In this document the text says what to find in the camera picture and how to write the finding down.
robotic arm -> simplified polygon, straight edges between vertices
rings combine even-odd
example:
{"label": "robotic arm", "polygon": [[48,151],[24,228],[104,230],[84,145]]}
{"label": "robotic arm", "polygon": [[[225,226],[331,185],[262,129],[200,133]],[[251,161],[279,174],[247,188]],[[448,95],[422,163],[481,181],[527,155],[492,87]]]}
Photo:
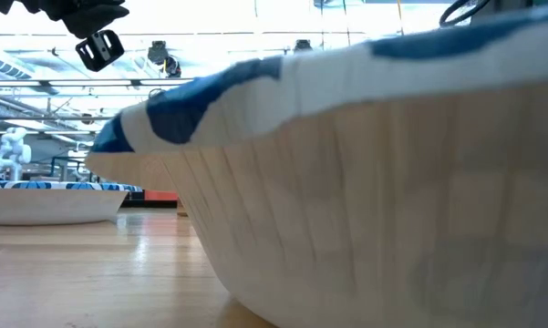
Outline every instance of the robotic arm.
{"label": "robotic arm", "polygon": [[[8,14],[15,0],[0,0],[0,12]],[[121,5],[125,0],[17,0],[29,13],[44,11],[53,21],[63,20],[67,30],[87,40],[76,50],[85,66],[99,71],[124,53],[118,36],[112,31],[99,31],[114,20],[129,14]],[[107,37],[110,45],[104,42]]]}
{"label": "robotic arm", "polygon": [[5,168],[10,169],[10,180],[18,181],[22,175],[22,164],[30,163],[32,157],[30,146],[25,145],[25,128],[9,128],[2,136],[0,146],[0,173]]}

table surface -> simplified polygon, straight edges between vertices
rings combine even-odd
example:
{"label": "table surface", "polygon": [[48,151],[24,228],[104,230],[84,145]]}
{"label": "table surface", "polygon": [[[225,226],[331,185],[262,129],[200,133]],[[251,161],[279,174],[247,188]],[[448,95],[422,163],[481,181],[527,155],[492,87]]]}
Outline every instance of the table surface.
{"label": "table surface", "polygon": [[188,218],[0,227],[0,328],[271,328],[223,288]]}

ceiling light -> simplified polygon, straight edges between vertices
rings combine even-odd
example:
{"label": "ceiling light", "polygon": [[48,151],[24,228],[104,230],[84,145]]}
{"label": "ceiling light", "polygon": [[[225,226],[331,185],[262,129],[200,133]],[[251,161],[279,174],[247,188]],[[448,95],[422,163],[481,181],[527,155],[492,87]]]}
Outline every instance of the ceiling light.
{"label": "ceiling light", "polygon": [[77,134],[91,134],[91,131],[45,131],[45,134],[50,135],[77,135]]}
{"label": "ceiling light", "polygon": [[131,86],[130,80],[53,80],[53,87],[122,87]]}
{"label": "ceiling light", "polygon": [[38,81],[0,80],[0,87],[40,87]]}
{"label": "ceiling light", "polygon": [[38,121],[26,120],[26,119],[7,119],[5,120],[8,124],[18,125],[23,128],[34,128],[34,129],[50,129],[51,127],[43,124]]}
{"label": "ceiling light", "polygon": [[[8,132],[6,131],[0,131],[0,134],[6,134]],[[27,131],[26,134],[39,134],[40,132],[38,131]]]}
{"label": "ceiling light", "polygon": [[83,157],[86,157],[87,155],[88,155],[88,151],[86,151],[86,150],[80,150],[80,151],[70,150],[67,153],[67,156],[69,156],[69,157],[83,158]]}
{"label": "ceiling light", "polygon": [[65,142],[68,142],[68,143],[73,143],[73,144],[76,144],[77,142],[75,140],[73,140],[72,138],[69,138],[69,137],[65,137],[65,136],[59,136],[59,135],[53,135],[53,138],[56,138],[56,139],[59,139],[61,141],[65,141]]}
{"label": "ceiling light", "polygon": [[140,83],[143,86],[181,86],[190,81],[192,81],[191,78],[181,78],[181,79],[158,78],[158,79],[141,80]]}

white robot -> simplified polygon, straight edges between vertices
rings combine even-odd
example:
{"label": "white robot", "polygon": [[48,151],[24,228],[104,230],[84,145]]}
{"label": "white robot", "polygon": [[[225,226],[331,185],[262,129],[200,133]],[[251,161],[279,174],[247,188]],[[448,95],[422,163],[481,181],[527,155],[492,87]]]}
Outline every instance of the white robot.
{"label": "white robot", "polygon": [[30,163],[32,152],[30,146],[25,145],[25,128],[9,128],[2,136],[0,146],[0,173],[10,169],[10,180],[18,181],[22,177],[22,165]]}
{"label": "white robot", "polygon": [[81,173],[86,173],[86,170],[83,168],[82,170],[75,169],[71,174],[73,175],[73,177],[77,178],[77,181],[79,182],[90,182],[88,181],[88,177],[82,175]]}

red object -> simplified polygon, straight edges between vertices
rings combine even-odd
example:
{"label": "red object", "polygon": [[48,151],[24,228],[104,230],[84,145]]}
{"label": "red object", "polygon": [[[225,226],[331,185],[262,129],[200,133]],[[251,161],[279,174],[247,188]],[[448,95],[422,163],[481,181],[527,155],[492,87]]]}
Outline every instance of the red object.
{"label": "red object", "polygon": [[178,198],[179,198],[179,195],[176,192],[154,191],[154,190],[144,191],[145,200],[178,200]]}

